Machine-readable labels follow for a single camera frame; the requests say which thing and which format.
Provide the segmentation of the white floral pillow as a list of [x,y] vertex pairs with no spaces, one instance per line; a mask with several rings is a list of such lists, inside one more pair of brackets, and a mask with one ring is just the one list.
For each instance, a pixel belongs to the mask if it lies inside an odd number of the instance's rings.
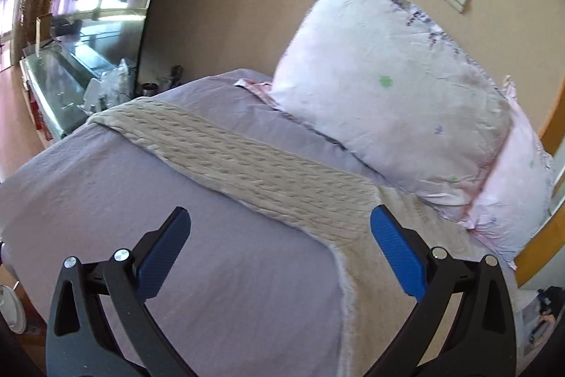
[[512,126],[484,70],[406,0],[317,0],[269,95],[451,220],[478,195]]

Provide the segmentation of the cream cable-knit sweater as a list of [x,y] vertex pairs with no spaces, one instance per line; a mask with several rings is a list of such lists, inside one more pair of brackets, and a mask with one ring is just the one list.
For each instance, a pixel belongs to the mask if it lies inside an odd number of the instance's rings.
[[223,193],[328,247],[343,293],[337,373],[360,376],[384,352],[412,306],[401,296],[370,231],[371,211],[387,206],[422,239],[478,261],[486,249],[414,195],[287,153],[221,128],[161,100],[132,100],[95,114],[184,176]]

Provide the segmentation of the lilac bed sheet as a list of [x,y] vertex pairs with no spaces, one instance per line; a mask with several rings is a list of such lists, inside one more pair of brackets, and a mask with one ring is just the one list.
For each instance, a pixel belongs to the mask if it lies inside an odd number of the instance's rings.
[[[404,192],[327,136],[277,108],[272,82],[250,70],[204,77],[154,99],[245,138]],[[48,323],[67,257],[83,264],[133,249],[173,210],[191,234],[145,306],[192,376],[340,376],[343,293],[324,244],[184,176],[115,130],[88,121],[1,187],[1,231],[16,274]],[[455,319],[451,296],[422,357],[436,358]],[[121,352],[140,360],[108,296]]]

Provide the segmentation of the glass-top side table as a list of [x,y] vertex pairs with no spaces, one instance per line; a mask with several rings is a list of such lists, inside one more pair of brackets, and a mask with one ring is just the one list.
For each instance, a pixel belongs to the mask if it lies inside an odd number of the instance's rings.
[[25,48],[20,67],[42,122],[55,142],[87,120],[83,103],[90,81],[118,68],[81,41],[55,39]]

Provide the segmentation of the pink floral pillow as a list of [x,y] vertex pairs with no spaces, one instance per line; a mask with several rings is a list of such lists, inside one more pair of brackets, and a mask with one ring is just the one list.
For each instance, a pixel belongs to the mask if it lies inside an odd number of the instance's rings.
[[503,84],[512,126],[482,190],[460,221],[510,267],[545,223],[553,195],[553,157],[519,105],[510,77]]

